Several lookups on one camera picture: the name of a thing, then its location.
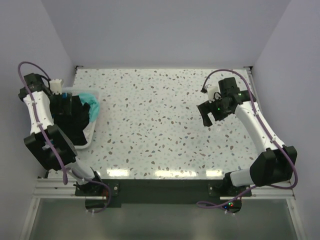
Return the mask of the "black t shirt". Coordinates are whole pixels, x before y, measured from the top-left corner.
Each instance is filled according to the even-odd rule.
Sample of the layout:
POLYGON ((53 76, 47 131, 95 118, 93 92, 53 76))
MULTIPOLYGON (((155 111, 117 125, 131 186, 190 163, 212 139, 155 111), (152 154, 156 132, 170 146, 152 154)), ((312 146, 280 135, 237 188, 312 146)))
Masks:
POLYGON ((78 95, 72 96, 71 115, 52 115, 53 122, 66 134, 75 146, 87 144, 83 130, 89 124, 90 106, 81 103, 78 95))

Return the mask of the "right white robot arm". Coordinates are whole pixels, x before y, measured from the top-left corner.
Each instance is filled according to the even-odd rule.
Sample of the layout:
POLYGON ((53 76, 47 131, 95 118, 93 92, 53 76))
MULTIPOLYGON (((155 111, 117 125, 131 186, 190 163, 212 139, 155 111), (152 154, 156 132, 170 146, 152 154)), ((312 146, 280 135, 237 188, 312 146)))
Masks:
POLYGON ((204 89, 208 100, 198 105, 205 127, 212 126, 209 114, 215 121, 222 121, 235 115, 247 130, 257 151, 257 158, 246 169, 228 172, 216 190, 233 197, 241 187, 277 187, 278 183, 288 181, 297 173, 295 162, 298 156, 294 146, 287 146, 278 138, 262 115, 252 92, 240 90, 236 79, 228 77, 214 87, 204 89))

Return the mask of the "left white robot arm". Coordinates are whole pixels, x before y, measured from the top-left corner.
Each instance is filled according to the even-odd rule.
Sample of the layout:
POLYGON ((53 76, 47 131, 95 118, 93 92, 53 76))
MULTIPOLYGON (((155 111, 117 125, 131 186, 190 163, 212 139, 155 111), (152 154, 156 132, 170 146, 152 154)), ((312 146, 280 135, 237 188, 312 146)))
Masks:
POLYGON ((84 139, 89 106, 70 93, 54 92, 54 81, 47 76, 30 73, 22 82, 18 97, 27 106, 31 125, 23 140, 27 149, 45 170, 62 171, 64 184, 71 176, 83 194, 99 196, 104 184, 95 170, 79 160, 73 143, 73 138, 84 139))

